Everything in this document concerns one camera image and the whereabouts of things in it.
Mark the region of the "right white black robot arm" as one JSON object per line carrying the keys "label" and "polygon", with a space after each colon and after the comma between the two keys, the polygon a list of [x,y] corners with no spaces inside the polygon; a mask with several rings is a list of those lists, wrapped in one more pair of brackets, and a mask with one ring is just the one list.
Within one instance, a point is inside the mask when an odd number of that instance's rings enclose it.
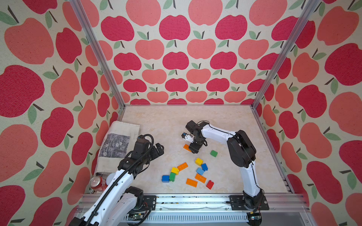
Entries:
{"label": "right white black robot arm", "polygon": [[197,154],[202,146],[207,146],[208,138],[227,145],[230,158],[239,167],[242,176],[244,206],[248,210],[258,210],[265,195],[255,172],[256,149],[246,132],[223,130],[208,121],[189,121],[185,128],[189,133],[184,132],[182,138],[190,142],[189,150],[192,153]]}

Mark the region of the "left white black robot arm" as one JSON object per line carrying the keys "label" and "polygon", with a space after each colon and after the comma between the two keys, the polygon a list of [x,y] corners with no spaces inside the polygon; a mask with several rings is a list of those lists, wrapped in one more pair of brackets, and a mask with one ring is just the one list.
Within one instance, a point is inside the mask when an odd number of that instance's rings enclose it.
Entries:
{"label": "left white black robot arm", "polygon": [[127,215],[137,213],[137,218],[129,226],[142,224],[155,209],[144,201],[144,193],[140,188],[131,186],[134,179],[142,173],[144,165],[164,154],[164,146],[154,143],[150,134],[137,137],[133,151],[121,160],[115,176],[100,198],[81,218],[74,217],[71,226],[117,226]]}

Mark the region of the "dark blue lego brick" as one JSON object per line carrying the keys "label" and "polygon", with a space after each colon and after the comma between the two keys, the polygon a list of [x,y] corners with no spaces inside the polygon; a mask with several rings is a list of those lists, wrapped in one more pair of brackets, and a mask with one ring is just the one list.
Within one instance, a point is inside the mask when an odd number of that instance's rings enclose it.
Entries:
{"label": "dark blue lego brick", "polygon": [[203,171],[208,171],[208,166],[206,163],[201,164],[201,168]]}

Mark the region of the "green square lego brick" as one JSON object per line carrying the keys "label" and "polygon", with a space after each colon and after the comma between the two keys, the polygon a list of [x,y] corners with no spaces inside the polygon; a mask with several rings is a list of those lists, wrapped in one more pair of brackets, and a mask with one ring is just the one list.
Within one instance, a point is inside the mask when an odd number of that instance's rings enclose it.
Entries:
{"label": "green square lego brick", "polygon": [[212,150],[210,152],[210,154],[213,156],[213,157],[217,157],[218,153],[215,151],[215,150]]}

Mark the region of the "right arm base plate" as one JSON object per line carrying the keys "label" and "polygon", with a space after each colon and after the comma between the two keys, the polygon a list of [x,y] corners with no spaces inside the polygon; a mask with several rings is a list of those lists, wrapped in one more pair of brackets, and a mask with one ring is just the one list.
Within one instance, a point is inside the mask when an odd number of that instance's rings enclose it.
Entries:
{"label": "right arm base plate", "polygon": [[248,195],[230,195],[229,200],[233,211],[268,211],[270,209],[266,197],[263,194],[255,197]]}

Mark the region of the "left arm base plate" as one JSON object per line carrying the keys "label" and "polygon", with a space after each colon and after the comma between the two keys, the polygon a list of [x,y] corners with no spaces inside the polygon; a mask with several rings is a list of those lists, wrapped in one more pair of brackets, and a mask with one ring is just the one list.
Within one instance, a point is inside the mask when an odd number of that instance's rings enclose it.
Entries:
{"label": "left arm base plate", "polygon": [[156,209],[156,195],[144,195],[142,200],[137,200],[136,207],[127,213],[128,219],[141,219]]}

